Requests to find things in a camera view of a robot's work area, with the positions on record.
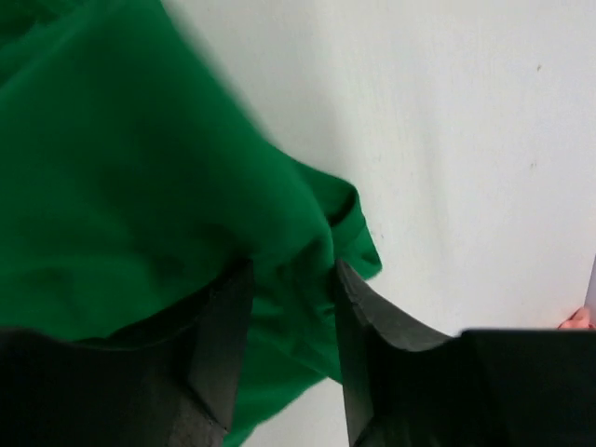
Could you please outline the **green t-shirt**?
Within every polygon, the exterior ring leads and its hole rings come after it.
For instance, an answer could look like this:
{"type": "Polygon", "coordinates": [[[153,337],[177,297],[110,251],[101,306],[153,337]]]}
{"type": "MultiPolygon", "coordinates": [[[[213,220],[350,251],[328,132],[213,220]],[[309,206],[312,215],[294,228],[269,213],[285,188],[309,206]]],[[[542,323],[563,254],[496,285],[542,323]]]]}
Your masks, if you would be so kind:
{"type": "Polygon", "coordinates": [[[104,338],[243,258],[228,446],[341,378],[333,266],[382,267],[356,188],[270,144],[160,2],[3,2],[2,325],[104,338]]]}

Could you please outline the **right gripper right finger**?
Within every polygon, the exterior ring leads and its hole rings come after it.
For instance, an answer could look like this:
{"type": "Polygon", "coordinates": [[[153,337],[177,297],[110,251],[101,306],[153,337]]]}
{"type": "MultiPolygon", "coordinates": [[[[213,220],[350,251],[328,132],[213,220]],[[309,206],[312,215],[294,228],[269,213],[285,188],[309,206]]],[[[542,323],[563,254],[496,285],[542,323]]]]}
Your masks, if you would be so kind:
{"type": "Polygon", "coordinates": [[[467,330],[450,337],[334,274],[353,446],[591,446],[595,334],[467,330]]]}

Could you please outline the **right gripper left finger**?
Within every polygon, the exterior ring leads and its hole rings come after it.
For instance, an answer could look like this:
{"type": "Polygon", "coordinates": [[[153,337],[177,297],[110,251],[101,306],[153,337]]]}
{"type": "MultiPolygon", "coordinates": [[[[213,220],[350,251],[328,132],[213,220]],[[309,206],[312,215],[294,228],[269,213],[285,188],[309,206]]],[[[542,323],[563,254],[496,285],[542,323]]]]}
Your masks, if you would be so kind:
{"type": "Polygon", "coordinates": [[[243,262],[105,339],[1,331],[5,446],[218,446],[229,433],[253,299],[243,262]]]}

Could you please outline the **salmon pink crumpled t-shirt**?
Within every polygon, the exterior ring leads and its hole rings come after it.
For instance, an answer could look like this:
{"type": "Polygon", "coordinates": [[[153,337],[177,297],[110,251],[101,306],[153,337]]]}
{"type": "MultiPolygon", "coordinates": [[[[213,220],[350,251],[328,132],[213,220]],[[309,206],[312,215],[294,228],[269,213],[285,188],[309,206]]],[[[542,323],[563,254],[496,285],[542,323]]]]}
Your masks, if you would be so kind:
{"type": "Polygon", "coordinates": [[[594,330],[590,310],[587,307],[579,308],[571,317],[566,319],[560,326],[560,330],[594,330]]]}

